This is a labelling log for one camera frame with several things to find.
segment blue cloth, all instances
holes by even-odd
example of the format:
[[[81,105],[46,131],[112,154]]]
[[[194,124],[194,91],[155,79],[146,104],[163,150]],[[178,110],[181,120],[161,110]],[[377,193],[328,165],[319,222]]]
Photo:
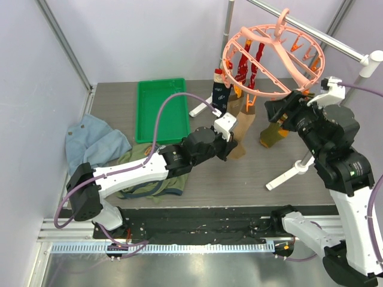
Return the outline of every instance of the blue cloth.
[[[105,166],[108,161],[121,157],[132,147],[126,136],[113,130],[106,122],[92,115],[84,115],[79,124],[68,129],[65,138],[69,175],[73,175],[81,163],[92,167]]]

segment pink circular drying rack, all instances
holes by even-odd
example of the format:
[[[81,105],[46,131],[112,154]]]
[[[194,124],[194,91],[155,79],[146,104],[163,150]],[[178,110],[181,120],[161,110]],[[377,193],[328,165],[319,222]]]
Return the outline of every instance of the pink circular drying rack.
[[[260,97],[284,97],[291,93],[291,90],[287,88],[277,77],[272,75],[263,65],[261,65],[258,61],[256,61],[255,58],[253,58],[252,55],[250,55],[247,51],[245,51],[245,48],[240,45],[237,40],[244,36],[246,39],[250,39],[254,42],[261,42],[264,43],[264,45],[272,47],[273,50],[276,52],[276,54],[281,58],[282,63],[290,73],[291,77],[295,80],[295,82],[298,84],[299,88],[297,90],[299,91],[305,91],[309,88],[311,88],[314,84],[316,84],[320,78],[320,76],[323,73],[324,70],[324,53],[321,47],[318,45],[317,42],[315,42],[314,39],[312,39],[308,34],[302,32],[301,30],[298,30],[293,27],[286,26],[285,17],[288,14],[289,9],[284,9],[281,13],[280,17],[278,18],[278,21],[275,25],[259,25],[254,26],[251,28],[245,28],[242,27],[241,31],[237,33],[233,38],[231,38],[224,50],[223,50],[223,69],[224,73],[222,74],[222,79],[226,86],[230,86],[230,84],[234,84],[235,86],[239,87],[241,90],[248,94],[253,94],[255,96]],[[272,37],[270,34],[267,33],[268,30],[273,29],[273,35]],[[297,40],[295,40],[295,43],[293,44],[290,51],[287,51],[283,46],[282,43],[284,40],[281,40],[282,34],[287,31],[293,34],[297,35]],[[314,61],[314,65],[312,67],[308,67],[306,64],[304,64],[302,61],[300,61],[294,54],[293,51],[300,48],[302,45],[297,45],[297,42],[299,38],[306,39],[310,43],[310,47],[305,53],[302,61],[308,60],[315,56],[315,52],[318,53],[318,56],[316,60]],[[235,77],[232,74],[232,71],[229,69],[228,64],[231,63],[231,59],[234,56],[235,53],[240,52],[244,56],[247,57],[247,59],[254,64],[258,70],[260,70],[262,73],[264,73],[266,76],[268,76],[276,86],[278,86],[283,92],[273,92],[273,93],[265,93],[258,89],[252,89],[249,87],[244,86],[242,83],[235,80]],[[302,73],[296,68],[295,64],[299,67],[301,67],[308,75],[309,77],[305,77],[302,75]]]

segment olive green cloth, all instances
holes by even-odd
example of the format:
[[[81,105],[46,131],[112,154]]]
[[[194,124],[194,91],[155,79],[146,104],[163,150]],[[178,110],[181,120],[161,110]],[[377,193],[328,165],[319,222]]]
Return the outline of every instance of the olive green cloth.
[[[118,164],[130,163],[135,160],[140,160],[149,155],[151,150],[151,143],[142,143],[133,146],[133,148],[127,153],[123,154]],[[153,198],[164,194],[175,194],[181,196],[188,174],[178,176],[176,178],[169,178],[163,181],[145,182],[143,184],[136,185],[135,187],[129,187],[121,190],[117,193],[117,196],[121,199],[136,199],[138,197]]]

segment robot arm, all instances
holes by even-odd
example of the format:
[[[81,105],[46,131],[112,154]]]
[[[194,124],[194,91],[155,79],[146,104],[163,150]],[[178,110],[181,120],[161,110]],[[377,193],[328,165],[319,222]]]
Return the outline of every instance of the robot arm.
[[[322,82],[329,89],[328,79]],[[360,126],[352,111],[333,96],[308,100],[298,91],[265,103],[269,121],[298,132],[314,156],[314,166],[334,199],[345,233],[340,239],[304,219],[293,207],[274,213],[279,228],[294,234],[323,258],[332,279],[344,286],[377,286],[383,272],[373,251],[367,204],[374,185],[369,161],[351,145]],[[377,234],[380,234],[375,222]],[[383,248],[381,236],[377,238]]]
[[[92,169],[89,163],[80,165],[67,185],[70,192],[74,187],[91,178],[102,177],[80,188],[70,197],[74,219],[91,219],[101,224],[112,236],[118,237],[126,231],[126,222],[120,209],[112,206],[105,198],[111,194],[138,184],[161,181],[189,173],[193,166],[217,156],[226,161],[227,155],[237,143],[233,140],[232,130],[236,118],[229,113],[214,121],[211,128],[200,127],[183,138],[180,143],[165,146],[147,159],[121,164],[114,167]]]

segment green plastic bin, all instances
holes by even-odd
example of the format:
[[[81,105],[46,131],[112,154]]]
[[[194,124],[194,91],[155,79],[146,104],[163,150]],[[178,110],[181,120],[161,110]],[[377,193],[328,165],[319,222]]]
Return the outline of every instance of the green plastic bin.
[[[162,103],[172,94],[186,91],[185,79],[142,81],[138,83],[136,142],[153,141],[154,125]],[[190,133],[186,96],[173,98],[160,119],[157,142],[174,144]]]

